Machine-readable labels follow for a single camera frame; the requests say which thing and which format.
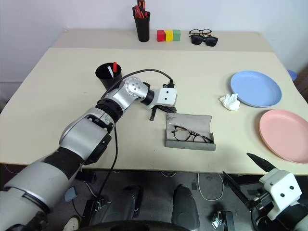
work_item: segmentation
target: pen cup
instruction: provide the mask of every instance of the pen cup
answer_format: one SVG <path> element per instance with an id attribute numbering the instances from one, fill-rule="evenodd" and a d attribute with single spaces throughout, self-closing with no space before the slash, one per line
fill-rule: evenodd
<path id="1" fill-rule="evenodd" d="M 150 12 L 147 18 L 135 18 L 138 40 L 140 42 L 147 42 L 150 39 Z"/>
<path id="2" fill-rule="evenodd" d="M 112 78 L 112 76 L 110 74 L 110 71 L 109 71 L 108 67 L 111 67 L 111 69 L 112 69 L 113 63 L 102 64 L 95 71 L 95 75 L 103 83 L 103 85 L 105 86 L 106 90 L 108 90 L 115 82 L 120 80 L 121 77 L 122 77 L 122 73 L 121 73 L 122 69 L 121 69 L 121 67 L 118 64 L 117 64 L 117 69 L 116 69 L 117 72 L 114 73 L 114 77 L 113 78 Z"/>

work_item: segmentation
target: red block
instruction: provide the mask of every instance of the red block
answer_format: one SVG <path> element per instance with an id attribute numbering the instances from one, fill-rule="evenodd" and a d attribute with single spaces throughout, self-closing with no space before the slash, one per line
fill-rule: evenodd
<path id="1" fill-rule="evenodd" d="M 157 31 L 157 42 L 164 42 L 166 40 L 166 34 L 164 30 Z"/>

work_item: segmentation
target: blue plate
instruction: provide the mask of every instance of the blue plate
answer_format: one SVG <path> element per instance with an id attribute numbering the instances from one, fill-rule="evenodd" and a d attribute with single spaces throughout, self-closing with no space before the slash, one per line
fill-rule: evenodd
<path id="1" fill-rule="evenodd" d="M 236 73 L 230 82 L 238 100 L 252 107 L 271 107 L 282 97 L 278 84 L 267 75 L 257 71 Z"/>

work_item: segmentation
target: tissue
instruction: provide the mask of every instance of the tissue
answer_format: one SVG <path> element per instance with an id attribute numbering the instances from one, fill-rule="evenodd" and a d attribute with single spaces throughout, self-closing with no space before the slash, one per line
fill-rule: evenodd
<path id="1" fill-rule="evenodd" d="M 219 100 L 222 102 L 223 106 L 227 108 L 228 110 L 230 111 L 239 110 L 241 102 L 237 100 L 237 94 L 232 94 L 231 96 L 229 94 L 226 94 L 225 96 L 221 97 Z"/>

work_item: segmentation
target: eyeglasses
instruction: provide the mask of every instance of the eyeglasses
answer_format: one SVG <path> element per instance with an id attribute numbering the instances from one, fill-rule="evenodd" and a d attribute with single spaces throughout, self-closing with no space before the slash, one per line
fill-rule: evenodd
<path id="1" fill-rule="evenodd" d="M 191 37 L 192 44 L 200 45 L 202 42 L 209 47 L 214 47 L 217 44 L 218 38 L 212 36 L 212 31 L 210 29 L 198 30 L 194 29 L 189 32 L 189 37 Z"/>
<path id="2" fill-rule="evenodd" d="M 174 131 L 172 131 L 174 137 L 178 141 L 187 141 L 190 136 L 193 136 L 193 142 L 205 142 L 205 143 L 214 143 L 210 138 L 200 135 L 199 133 L 189 130 L 181 126 L 174 126 Z"/>

